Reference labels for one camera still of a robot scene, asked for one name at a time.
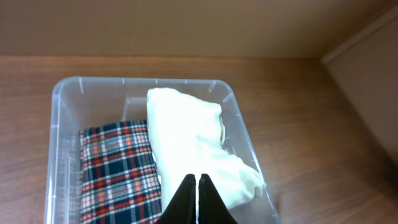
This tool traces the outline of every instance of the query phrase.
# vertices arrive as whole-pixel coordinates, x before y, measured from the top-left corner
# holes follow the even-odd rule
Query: wooden table
[[[396,169],[317,60],[0,57],[0,221],[42,223],[53,86],[69,76],[220,79],[282,223],[397,223]]]

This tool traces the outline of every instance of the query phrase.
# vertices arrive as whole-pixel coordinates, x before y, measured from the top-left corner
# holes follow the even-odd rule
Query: white towel
[[[228,209],[262,195],[261,175],[221,148],[219,104],[155,88],[148,91],[147,114],[149,141],[162,178],[162,211],[187,174],[195,174],[197,186],[201,174],[208,174]]]

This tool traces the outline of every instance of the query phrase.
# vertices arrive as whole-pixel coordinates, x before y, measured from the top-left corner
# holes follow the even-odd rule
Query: clothing
[[[186,174],[197,181],[208,174],[228,209],[262,195],[262,175],[222,149],[220,114],[219,104],[174,89],[148,91],[148,133],[162,177],[163,211]]]
[[[80,131],[81,223],[155,223],[160,184],[145,120]]]

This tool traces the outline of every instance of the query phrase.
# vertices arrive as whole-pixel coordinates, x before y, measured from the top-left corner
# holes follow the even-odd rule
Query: white trim
[[[367,36],[371,35],[376,30],[380,29],[382,26],[387,24],[393,18],[398,16],[398,5],[394,6],[388,12],[384,13],[381,17],[377,18],[370,25],[365,27],[363,30],[359,31],[357,34],[352,36],[346,42],[342,43],[335,50],[332,50],[328,54],[322,57],[321,61],[324,64],[331,62],[333,59],[337,58],[340,54],[357,44],[358,42],[365,39]]]

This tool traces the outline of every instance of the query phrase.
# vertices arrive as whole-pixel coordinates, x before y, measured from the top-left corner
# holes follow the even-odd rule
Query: checkered cloth
[[[81,223],[155,223],[160,184],[146,120],[80,131]]]

